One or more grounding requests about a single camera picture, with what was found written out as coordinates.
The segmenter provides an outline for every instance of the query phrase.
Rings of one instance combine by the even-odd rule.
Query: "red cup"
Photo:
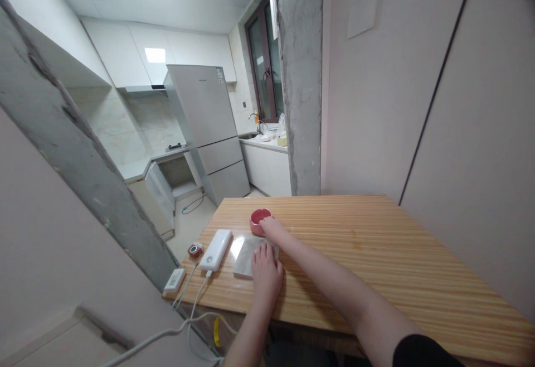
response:
[[[260,221],[268,216],[273,217],[271,211],[267,208],[257,209],[249,217],[249,225],[254,236],[264,236],[264,230],[260,226]]]

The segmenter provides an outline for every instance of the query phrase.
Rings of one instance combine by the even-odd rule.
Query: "kitchen sink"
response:
[[[252,139],[255,138],[258,135],[258,133],[247,133],[247,134],[241,134],[238,136],[238,138],[241,139]]]

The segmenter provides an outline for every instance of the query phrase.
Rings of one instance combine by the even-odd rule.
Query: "faucet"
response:
[[[258,115],[257,115],[256,113],[251,113],[251,114],[249,115],[249,117],[247,118],[247,120],[251,120],[251,116],[258,116]],[[268,126],[265,122],[263,122],[263,121],[261,121],[260,119],[258,119],[258,127],[256,128],[256,132],[257,132],[257,133],[262,134],[262,129],[261,129],[261,127],[260,127],[260,123],[263,123],[263,124],[264,124],[264,126],[266,127],[266,131],[269,130],[269,126]]]

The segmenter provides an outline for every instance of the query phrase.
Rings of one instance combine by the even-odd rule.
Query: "tiled floor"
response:
[[[265,195],[258,191],[255,187],[251,186],[251,192],[245,197],[265,197]],[[201,198],[201,194],[195,194],[176,203],[174,237],[168,240],[166,243],[179,262],[182,262],[182,260],[184,260],[184,258],[188,255],[189,246],[201,235],[203,229],[206,227],[208,222],[210,222],[210,219],[212,219],[212,216],[217,209],[215,204],[205,196],[202,204],[195,209],[195,211],[191,211],[191,213],[183,215],[183,208],[199,198]],[[191,207],[189,207],[189,210],[197,206],[199,202],[200,200],[192,204]]]

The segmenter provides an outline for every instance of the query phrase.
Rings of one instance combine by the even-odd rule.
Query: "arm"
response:
[[[266,243],[253,255],[254,294],[252,305],[228,350],[225,366],[253,367],[260,364],[269,320],[283,282],[283,265],[274,261],[273,249]]]
[[[407,335],[423,334],[414,322],[362,279],[300,242],[279,220],[266,218],[260,225],[265,236],[303,270],[349,323],[374,367],[391,367],[398,343]]]

